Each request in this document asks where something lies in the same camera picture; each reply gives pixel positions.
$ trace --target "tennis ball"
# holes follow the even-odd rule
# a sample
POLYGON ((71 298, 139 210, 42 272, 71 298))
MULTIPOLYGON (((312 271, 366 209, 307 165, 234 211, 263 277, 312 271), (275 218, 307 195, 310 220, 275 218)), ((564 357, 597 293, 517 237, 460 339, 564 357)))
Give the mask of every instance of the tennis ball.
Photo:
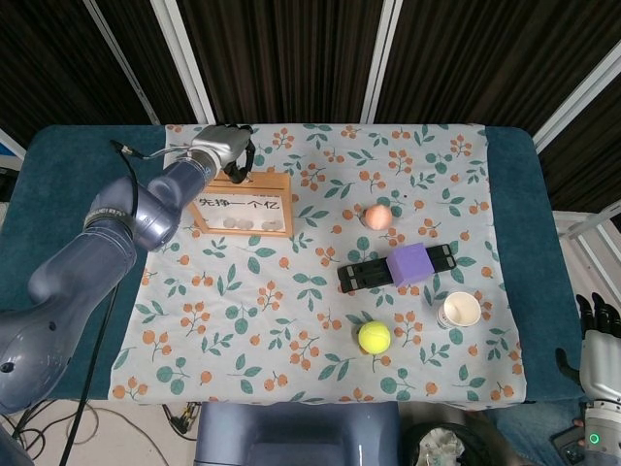
POLYGON ((358 333, 358 343, 370 354, 380 354, 390 347, 390 330, 382 322, 365 323, 358 333))

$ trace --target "white cup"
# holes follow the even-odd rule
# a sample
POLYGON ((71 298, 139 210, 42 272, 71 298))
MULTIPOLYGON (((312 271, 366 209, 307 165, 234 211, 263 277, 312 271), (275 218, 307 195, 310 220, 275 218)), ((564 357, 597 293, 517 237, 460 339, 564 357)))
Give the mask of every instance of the white cup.
POLYGON ((438 309, 438 325, 442 328, 469 327, 481 318, 481 307, 470 293, 456 291, 446 296, 438 309))

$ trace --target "floor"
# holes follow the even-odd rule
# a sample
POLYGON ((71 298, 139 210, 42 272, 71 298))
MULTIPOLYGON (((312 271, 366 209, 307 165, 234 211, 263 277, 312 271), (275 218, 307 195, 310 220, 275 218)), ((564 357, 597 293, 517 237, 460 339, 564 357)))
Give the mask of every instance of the floor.
MULTIPOLYGON (((570 224, 569 220, 557 220, 559 232, 565 231, 570 224)), ((609 223, 605 227, 609 229, 611 235, 614 235, 617 244, 621 245, 621 235, 612 227, 612 224, 609 223)), ((566 239, 561 240, 561 246, 568 264, 573 290, 586 295, 597 290, 609 302, 614 302, 610 292, 588 263, 580 247, 575 242, 566 239)), ((621 303, 616 302, 615 304, 621 309, 621 303)), ((28 426, 44 428, 50 422, 70 415, 76 406, 77 403, 75 402, 58 401, 33 419, 28 426)), ((166 464, 189 466, 192 464, 195 444, 175 435, 169 427, 161 407, 107 401, 92 402, 90 407, 92 409, 87 409, 82 418, 69 465, 108 466, 122 463, 134 466, 166 464), (116 414, 103 410, 114 410, 116 414), (144 433, 139 432, 127 420, 142 429, 144 433), (161 450, 165 460, 162 459, 155 446, 161 450)), ((175 415, 180 414, 182 408, 182 405, 171 406, 175 415)), ((400 411, 403 425, 428 420, 467 423, 488 440, 497 456, 495 464, 507 466, 528 464, 527 461, 520 459, 511 452, 510 447, 500 434, 481 416, 468 416, 460 410, 430 403, 402 403, 400 411)), ((1 418, 0 420, 5 426, 6 422, 1 418)), ((55 424, 46 432, 47 444, 35 461, 37 465, 58 464, 70 425, 71 420, 69 419, 55 424)), ((187 435, 195 436, 196 428, 197 423, 187 435)), ((33 434, 26 434, 27 441, 33 439, 33 434)), ((33 445, 29 453, 31 456, 35 456, 40 448, 41 443, 39 442, 33 445)))

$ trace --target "purple cube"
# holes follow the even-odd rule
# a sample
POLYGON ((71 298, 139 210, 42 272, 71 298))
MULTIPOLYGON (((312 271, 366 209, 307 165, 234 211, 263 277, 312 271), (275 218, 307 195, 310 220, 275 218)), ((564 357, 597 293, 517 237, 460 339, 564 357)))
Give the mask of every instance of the purple cube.
POLYGON ((386 263, 396 286, 421 282, 434 274, 434 266, 422 243, 392 250, 386 263))

